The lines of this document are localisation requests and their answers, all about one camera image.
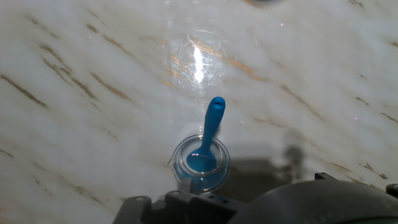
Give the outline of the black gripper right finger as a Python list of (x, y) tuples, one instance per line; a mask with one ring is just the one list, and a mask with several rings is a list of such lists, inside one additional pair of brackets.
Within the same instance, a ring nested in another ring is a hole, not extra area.
[(228, 223), (246, 203), (214, 193), (195, 194), (192, 178), (165, 194), (165, 203), (183, 213), (185, 223)]

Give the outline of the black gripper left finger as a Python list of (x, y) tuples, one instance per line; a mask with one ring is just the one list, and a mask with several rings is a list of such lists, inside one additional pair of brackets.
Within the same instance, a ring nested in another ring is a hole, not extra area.
[(142, 223), (151, 211), (152, 200), (147, 196), (129, 197), (122, 203), (113, 224)]

